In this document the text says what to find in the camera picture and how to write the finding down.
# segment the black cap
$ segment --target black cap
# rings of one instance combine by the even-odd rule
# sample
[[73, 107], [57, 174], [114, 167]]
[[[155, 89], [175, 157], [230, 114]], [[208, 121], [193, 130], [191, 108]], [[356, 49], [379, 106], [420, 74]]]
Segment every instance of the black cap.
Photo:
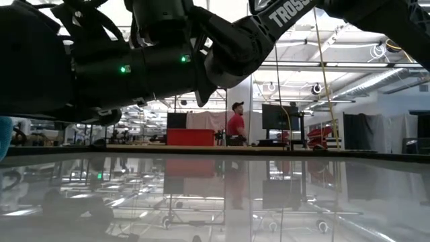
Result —
[[234, 111], [237, 107], [239, 107], [240, 105], [243, 105], [243, 102], [240, 103], [233, 103], [233, 106], [231, 106], [231, 109]]

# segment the reflective table surface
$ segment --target reflective table surface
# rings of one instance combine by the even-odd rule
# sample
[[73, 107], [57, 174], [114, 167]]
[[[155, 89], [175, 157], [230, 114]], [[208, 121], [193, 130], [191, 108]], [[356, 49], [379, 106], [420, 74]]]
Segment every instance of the reflective table surface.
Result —
[[430, 165], [76, 153], [0, 163], [9, 241], [429, 241]]

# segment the yellow rope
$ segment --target yellow rope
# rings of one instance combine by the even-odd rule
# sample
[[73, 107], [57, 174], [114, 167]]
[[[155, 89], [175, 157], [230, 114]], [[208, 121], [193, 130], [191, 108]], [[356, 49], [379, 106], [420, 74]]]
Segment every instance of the yellow rope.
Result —
[[321, 39], [320, 39], [320, 32], [318, 30], [318, 22], [316, 20], [316, 10], [314, 8], [314, 17], [315, 17], [315, 28], [316, 28], [316, 37], [318, 38], [318, 49], [320, 52], [320, 61], [321, 61], [321, 67], [322, 67], [322, 77], [324, 79], [324, 88], [325, 88], [325, 93], [327, 96], [327, 102], [329, 104], [329, 109], [330, 109], [330, 116], [331, 116], [331, 124], [333, 126], [333, 132], [335, 133], [335, 138], [336, 138], [336, 147], [337, 150], [339, 151], [341, 149], [341, 147], [339, 146], [339, 137], [337, 134], [337, 125], [336, 125], [336, 121], [335, 121], [335, 115], [333, 114], [333, 106], [331, 104], [331, 100], [330, 100], [330, 93], [329, 93], [329, 87], [327, 85], [327, 77], [325, 75], [325, 66], [324, 66], [324, 60], [323, 60], [323, 50], [321, 48]]
[[[315, 28], [316, 28], [316, 37], [318, 38], [318, 50], [320, 52], [320, 61], [321, 61], [321, 67], [322, 67], [322, 75], [324, 78], [324, 88], [325, 88], [325, 93], [327, 96], [327, 102], [329, 104], [329, 110], [330, 110], [330, 116], [331, 116], [331, 123], [333, 126], [333, 132], [335, 133], [335, 138], [336, 138], [336, 147], [337, 150], [340, 150], [340, 146], [339, 146], [339, 136], [337, 134], [337, 125], [336, 125], [336, 121], [335, 121], [335, 115], [333, 114], [333, 106], [331, 104], [331, 100], [330, 100], [330, 93], [329, 93], [329, 86], [327, 85], [327, 77], [325, 75], [325, 66], [324, 66], [324, 59], [323, 59], [323, 50], [321, 47], [321, 39], [320, 39], [320, 32], [318, 29], [318, 20], [316, 18], [316, 8], [314, 8], [314, 18], [315, 18]], [[339, 206], [339, 184], [340, 184], [340, 165], [339, 162], [335, 163], [336, 165], [336, 174], [335, 174], [335, 189], [336, 189], [336, 197], [335, 197], [335, 212], [334, 212], [334, 227], [333, 227], [333, 232], [332, 232], [332, 236], [331, 236], [331, 241], [333, 242], [335, 240], [335, 229], [336, 227], [339, 228], [339, 220], [337, 219], [337, 211], [338, 211], [338, 206]]]

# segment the black curtain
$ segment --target black curtain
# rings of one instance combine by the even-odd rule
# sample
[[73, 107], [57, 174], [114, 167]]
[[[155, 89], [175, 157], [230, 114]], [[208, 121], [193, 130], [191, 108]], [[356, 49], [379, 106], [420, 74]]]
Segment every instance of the black curtain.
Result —
[[187, 114], [168, 113], [167, 128], [187, 128]]
[[369, 125], [370, 117], [364, 114], [344, 114], [343, 132], [345, 149], [349, 150], [371, 150], [372, 129]]
[[430, 138], [430, 115], [418, 116], [418, 138]]

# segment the black robotic arm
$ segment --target black robotic arm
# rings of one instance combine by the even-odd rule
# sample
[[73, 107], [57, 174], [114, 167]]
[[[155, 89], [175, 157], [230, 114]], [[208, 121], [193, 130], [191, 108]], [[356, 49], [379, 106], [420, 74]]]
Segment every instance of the black robotic arm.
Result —
[[[234, 87], [256, 71], [315, 6], [387, 35], [430, 69], [430, 17], [416, 0], [266, 1], [235, 23], [192, 0], [125, 0], [133, 13], [130, 42], [97, 10], [104, 2], [53, 7], [70, 36], [59, 36], [60, 25], [25, 1], [0, 7], [1, 115], [108, 125], [122, 106], [191, 91], [203, 106], [216, 88]], [[214, 44], [204, 54], [206, 38]], [[65, 48], [64, 39], [73, 44]]]

